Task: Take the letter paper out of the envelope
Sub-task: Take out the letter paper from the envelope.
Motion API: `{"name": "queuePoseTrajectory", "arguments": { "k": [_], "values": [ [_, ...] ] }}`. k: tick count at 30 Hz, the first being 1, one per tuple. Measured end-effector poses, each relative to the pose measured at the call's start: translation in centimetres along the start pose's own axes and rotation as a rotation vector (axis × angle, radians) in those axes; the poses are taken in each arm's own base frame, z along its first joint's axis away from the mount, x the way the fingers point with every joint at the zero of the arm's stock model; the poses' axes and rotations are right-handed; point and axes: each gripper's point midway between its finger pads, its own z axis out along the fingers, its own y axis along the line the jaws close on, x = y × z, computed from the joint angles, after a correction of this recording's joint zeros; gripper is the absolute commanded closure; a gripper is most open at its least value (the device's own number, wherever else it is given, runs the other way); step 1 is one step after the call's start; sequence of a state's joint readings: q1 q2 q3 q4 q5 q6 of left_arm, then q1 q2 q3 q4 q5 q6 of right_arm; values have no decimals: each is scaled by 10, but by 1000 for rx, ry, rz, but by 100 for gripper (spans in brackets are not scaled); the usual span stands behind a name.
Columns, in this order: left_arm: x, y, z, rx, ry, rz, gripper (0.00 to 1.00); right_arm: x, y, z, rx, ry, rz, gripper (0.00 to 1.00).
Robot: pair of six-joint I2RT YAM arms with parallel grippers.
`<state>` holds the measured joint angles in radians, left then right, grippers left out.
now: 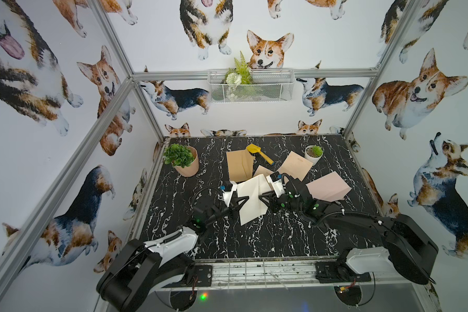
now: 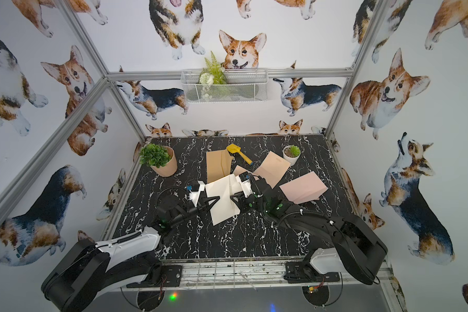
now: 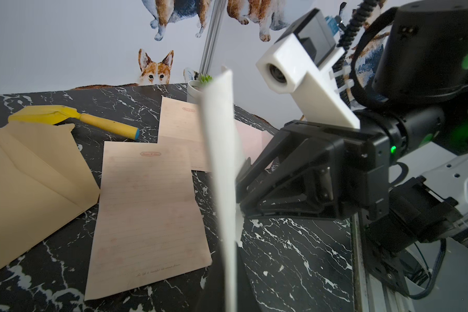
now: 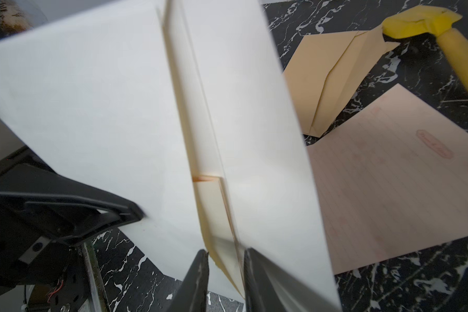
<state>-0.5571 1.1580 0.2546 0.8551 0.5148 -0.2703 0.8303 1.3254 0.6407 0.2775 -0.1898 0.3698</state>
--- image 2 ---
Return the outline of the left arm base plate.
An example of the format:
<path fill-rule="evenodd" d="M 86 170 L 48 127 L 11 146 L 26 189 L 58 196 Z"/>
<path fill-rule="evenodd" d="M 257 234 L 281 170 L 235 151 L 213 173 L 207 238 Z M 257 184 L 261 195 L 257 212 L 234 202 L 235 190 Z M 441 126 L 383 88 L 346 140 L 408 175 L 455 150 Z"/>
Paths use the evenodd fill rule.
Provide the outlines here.
<path fill-rule="evenodd" d="M 182 271 L 183 267 L 181 265 L 161 266 L 158 269 L 153 269 L 142 282 L 130 283 L 126 287 L 129 289 L 146 287 L 179 287 Z"/>

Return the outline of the white cream envelope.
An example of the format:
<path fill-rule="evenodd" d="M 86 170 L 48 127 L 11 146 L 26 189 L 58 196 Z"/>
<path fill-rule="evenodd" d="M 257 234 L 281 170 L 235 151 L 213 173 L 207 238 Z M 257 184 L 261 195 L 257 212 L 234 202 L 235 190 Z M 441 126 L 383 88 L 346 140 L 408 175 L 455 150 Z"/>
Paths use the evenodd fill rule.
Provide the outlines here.
<path fill-rule="evenodd" d="M 210 210 L 214 226 L 240 214 L 240 209 L 230 198 L 231 195 L 238 192 L 244 194 L 241 185 L 236 180 L 236 176 L 234 174 L 216 180 L 212 183 L 208 183 L 205 186 L 205 191 L 208 197 L 220 197 L 220 200 L 217 201 Z"/>

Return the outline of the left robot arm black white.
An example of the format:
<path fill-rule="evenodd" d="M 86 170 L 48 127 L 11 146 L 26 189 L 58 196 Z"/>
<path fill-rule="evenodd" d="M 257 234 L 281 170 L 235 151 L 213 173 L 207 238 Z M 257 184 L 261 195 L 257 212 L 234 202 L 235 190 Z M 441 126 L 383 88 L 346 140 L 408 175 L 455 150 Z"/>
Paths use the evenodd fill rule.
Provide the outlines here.
<path fill-rule="evenodd" d="M 83 311 L 95 298 L 117 288 L 163 286 L 167 276 L 152 252 L 178 225 L 208 213 L 220 197 L 200 192 L 197 199 L 183 205 L 177 196 L 165 196 L 158 215 L 143 229 L 107 241 L 80 240 L 44 280 L 44 297 L 60 311 Z"/>

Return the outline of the pink envelope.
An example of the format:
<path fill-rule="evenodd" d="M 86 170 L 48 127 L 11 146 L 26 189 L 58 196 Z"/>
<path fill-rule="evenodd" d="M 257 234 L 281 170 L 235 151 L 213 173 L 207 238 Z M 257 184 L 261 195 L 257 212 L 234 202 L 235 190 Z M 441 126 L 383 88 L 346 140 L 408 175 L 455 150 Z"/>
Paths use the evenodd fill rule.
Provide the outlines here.
<path fill-rule="evenodd" d="M 328 190 L 328 187 L 315 172 L 309 172 L 281 185 L 280 189 L 289 201 L 303 204 L 318 200 Z"/>

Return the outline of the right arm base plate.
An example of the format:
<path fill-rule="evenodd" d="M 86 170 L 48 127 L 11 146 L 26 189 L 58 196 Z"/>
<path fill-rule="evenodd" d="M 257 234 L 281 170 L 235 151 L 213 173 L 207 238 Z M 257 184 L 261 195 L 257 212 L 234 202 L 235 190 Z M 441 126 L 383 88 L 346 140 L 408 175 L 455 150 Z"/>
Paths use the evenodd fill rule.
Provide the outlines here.
<path fill-rule="evenodd" d="M 283 279 L 288 283 L 327 283 L 340 282 L 339 273 L 318 273 L 310 264 L 304 262 L 286 262 Z"/>

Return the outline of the brown kraft envelope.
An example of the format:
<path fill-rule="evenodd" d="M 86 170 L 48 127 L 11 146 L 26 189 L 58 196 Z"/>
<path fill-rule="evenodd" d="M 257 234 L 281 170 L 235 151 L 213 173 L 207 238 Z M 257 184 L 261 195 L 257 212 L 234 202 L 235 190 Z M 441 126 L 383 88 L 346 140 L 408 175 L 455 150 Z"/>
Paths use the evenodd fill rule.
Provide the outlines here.
<path fill-rule="evenodd" d="M 207 152 L 207 182 L 213 183 L 230 175 L 232 161 L 233 157 L 227 149 Z"/>

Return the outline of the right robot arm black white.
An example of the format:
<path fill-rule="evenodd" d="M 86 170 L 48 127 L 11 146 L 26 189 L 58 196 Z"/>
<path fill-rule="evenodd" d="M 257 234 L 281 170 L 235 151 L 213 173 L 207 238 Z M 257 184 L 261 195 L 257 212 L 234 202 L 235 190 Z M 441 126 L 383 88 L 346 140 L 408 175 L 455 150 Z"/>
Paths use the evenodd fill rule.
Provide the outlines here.
<path fill-rule="evenodd" d="M 257 175 L 244 173 L 236 180 L 241 190 L 230 199 L 241 212 L 257 211 L 276 227 L 305 232 L 330 243 L 329 248 L 317 248 L 305 256 L 301 268 L 307 279 L 345 272 L 365 285 L 376 282 L 388 249 L 360 217 L 328 217 L 306 209 Z"/>

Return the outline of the cream letter paper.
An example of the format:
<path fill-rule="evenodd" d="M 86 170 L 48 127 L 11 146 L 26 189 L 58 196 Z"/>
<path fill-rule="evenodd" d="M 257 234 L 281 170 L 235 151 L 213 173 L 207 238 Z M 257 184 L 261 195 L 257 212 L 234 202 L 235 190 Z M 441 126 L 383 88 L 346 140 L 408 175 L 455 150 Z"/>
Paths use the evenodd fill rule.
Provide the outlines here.
<path fill-rule="evenodd" d="M 290 162 L 284 158 L 274 152 L 269 152 L 261 165 L 253 173 L 265 179 L 273 189 L 283 178 L 290 165 Z"/>
<path fill-rule="evenodd" d="M 234 171 L 233 171 L 233 174 L 234 174 L 235 176 L 239 176 L 239 175 L 241 175 L 241 174 L 243 174 L 243 173 L 245 173 L 245 172 L 249 172 L 249 170 L 247 170 L 247 169 L 245 169 L 245 168 L 243 168 L 243 167 L 237 165 L 237 166 L 235 167 Z"/>

